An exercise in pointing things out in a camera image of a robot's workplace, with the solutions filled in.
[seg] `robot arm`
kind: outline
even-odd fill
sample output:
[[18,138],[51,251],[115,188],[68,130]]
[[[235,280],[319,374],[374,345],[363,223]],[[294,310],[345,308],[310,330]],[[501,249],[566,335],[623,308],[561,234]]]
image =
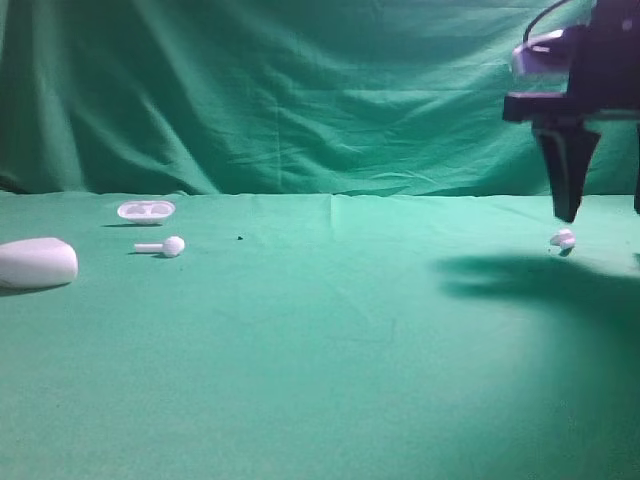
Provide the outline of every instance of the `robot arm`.
[[[598,0],[588,25],[531,39],[527,32],[524,40],[513,52],[514,74],[568,73],[569,82],[562,93],[508,93],[503,119],[531,122],[547,167],[554,215],[571,223],[600,140],[585,122],[640,123],[640,0]],[[634,207],[640,214],[640,176]]]

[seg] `green backdrop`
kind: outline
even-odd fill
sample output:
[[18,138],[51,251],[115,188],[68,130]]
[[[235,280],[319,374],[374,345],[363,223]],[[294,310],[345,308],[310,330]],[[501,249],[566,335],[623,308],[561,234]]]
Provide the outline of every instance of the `green backdrop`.
[[[545,194],[529,126],[501,108],[535,87],[508,63],[550,3],[0,0],[0,185]],[[633,129],[600,127],[586,193],[631,193]]]

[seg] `white earbud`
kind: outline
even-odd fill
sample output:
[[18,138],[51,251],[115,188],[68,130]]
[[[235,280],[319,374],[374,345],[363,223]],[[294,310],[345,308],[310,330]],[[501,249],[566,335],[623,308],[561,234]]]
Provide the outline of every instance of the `white earbud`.
[[185,243],[180,237],[169,237],[163,243],[136,243],[136,253],[162,253],[165,257],[177,257],[184,250]]
[[560,247],[561,250],[569,250],[576,246],[576,236],[568,228],[563,228],[551,237],[549,243]]

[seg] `cable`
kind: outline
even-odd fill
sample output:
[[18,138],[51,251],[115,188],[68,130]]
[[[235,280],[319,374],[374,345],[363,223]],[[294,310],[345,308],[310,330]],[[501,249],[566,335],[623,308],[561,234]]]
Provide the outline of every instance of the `cable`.
[[531,30],[533,30],[533,27],[536,26],[536,23],[538,23],[540,20],[542,20],[543,17],[551,13],[553,10],[555,10],[559,6],[564,5],[565,3],[570,1],[571,0],[559,0],[553,5],[551,5],[550,7],[547,7],[542,12],[540,12],[538,16],[531,21],[531,23],[527,26],[527,29],[524,31],[524,35],[522,36],[522,43],[527,43],[529,41],[529,34],[531,33]]

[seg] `green table surface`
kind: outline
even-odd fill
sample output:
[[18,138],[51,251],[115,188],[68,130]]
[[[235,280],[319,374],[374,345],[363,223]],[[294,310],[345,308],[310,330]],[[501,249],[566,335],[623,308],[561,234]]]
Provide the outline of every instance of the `green table surface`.
[[80,265],[0,291],[0,479],[640,478],[631,197],[142,198],[0,194]]

